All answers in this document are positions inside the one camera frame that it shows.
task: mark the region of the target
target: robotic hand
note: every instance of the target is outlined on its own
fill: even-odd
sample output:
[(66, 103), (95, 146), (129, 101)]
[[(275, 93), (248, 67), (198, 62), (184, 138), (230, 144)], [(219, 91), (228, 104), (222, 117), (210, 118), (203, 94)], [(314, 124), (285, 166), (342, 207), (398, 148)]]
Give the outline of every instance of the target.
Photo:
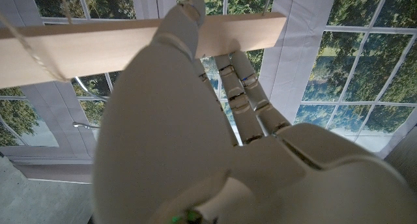
[(245, 54), (216, 57), (244, 147), (195, 60), (203, 0), (171, 9), (118, 78), (94, 167), (99, 223), (416, 223), (388, 164), (310, 124), (291, 126)]

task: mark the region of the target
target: rope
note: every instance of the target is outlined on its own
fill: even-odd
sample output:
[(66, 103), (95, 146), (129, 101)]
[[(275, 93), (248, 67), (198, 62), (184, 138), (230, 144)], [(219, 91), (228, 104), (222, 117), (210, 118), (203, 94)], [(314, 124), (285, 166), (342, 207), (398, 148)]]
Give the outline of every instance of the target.
[[(70, 23), (72, 23), (71, 17), (70, 17), (70, 11), (68, 9), (68, 5), (66, 3), (65, 0), (63, 0), (63, 5), (64, 5), (64, 9), (66, 11), (66, 16), (68, 18), (68, 21)], [(36, 52), (34, 51), (34, 49), (32, 48), (32, 46), (28, 43), (26, 37), (21, 34), (18, 29), (13, 26), (4, 15), (2, 15), (2, 13), (0, 13), (0, 21), (1, 23), (3, 23), (7, 29), (12, 33), (12, 35), (19, 41), (19, 43), (23, 46), (23, 48), (25, 49), (25, 51), (31, 56), (31, 58), (40, 65), (40, 67), (42, 68), (43, 71), (45, 71), (45, 73), (47, 73), (49, 76), (51, 76), (53, 79), (57, 80), (57, 81), (62, 81), (62, 82), (68, 82), (69, 79), (67, 79), (66, 77), (64, 77), (64, 75), (58, 70), (57, 67), (48, 67), (46, 66), (46, 64), (41, 60), (41, 58), (39, 57), (39, 55), (36, 54)]]
[(72, 19), (71, 19), (71, 13), (70, 8), (68, 7), (68, 3), (66, 3), (66, 0), (61, 0), (63, 2), (65, 16), (68, 19), (68, 23), (72, 25)]

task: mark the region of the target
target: floor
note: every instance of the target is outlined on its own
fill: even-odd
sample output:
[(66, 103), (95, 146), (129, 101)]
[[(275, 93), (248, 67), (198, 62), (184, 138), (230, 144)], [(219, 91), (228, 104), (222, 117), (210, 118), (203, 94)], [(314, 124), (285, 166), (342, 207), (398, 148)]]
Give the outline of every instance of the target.
[(87, 224), (91, 185), (26, 179), (0, 158), (1, 224)]

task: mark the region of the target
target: robot finger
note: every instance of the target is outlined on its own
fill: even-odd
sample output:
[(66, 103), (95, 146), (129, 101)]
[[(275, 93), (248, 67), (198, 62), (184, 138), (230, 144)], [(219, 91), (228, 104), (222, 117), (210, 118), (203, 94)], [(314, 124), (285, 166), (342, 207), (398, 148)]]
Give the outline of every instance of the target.
[(256, 139), (262, 138), (262, 128), (250, 106), (244, 87), (231, 65), (229, 56), (220, 55), (215, 57), (214, 60), (216, 61), (242, 143), (247, 145)]
[(213, 89), (213, 87), (212, 87), (212, 85), (210, 83), (209, 78), (207, 77), (207, 74), (206, 74), (206, 72), (204, 70), (204, 66), (203, 66), (203, 64), (201, 64), (200, 59), (196, 59), (193, 62), (193, 68), (194, 68), (194, 72), (197, 74), (197, 76), (200, 78), (200, 80), (204, 83), (204, 85), (207, 87), (207, 89), (213, 95), (214, 99), (217, 101), (220, 110), (223, 112), (224, 121), (225, 121), (226, 126), (227, 126), (227, 131), (229, 133), (229, 137), (230, 137), (231, 143), (232, 143), (233, 146), (237, 146), (238, 145), (238, 141), (237, 141), (236, 135), (233, 132), (233, 129), (232, 129), (232, 127), (231, 127), (231, 125), (230, 125), (227, 117), (226, 117), (226, 114), (224, 113), (224, 109), (223, 109), (222, 105), (220, 104), (220, 101), (217, 98), (216, 93), (214, 92), (214, 89)]
[(232, 54), (231, 60), (249, 98), (249, 103), (263, 125), (265, 133), (275, 134), (280, 129), (290, 126), (289, 121), (269, 102), (245, 53), (236, 51)]

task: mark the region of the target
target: wooden board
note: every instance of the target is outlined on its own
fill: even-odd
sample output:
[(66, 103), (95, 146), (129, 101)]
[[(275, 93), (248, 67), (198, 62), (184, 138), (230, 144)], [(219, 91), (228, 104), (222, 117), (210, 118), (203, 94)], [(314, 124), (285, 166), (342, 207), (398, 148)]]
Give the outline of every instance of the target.
[[(276, 43), (285, 16), (278, 12), (207, 16), (199, 32), (197, 58)], [(20, 29), (48, 66), (67, 78), (123, 70), (149, 42), (161, 20), (132, 20)], [(0, 30), (0, 88), (53, 81), (7, 29)]]

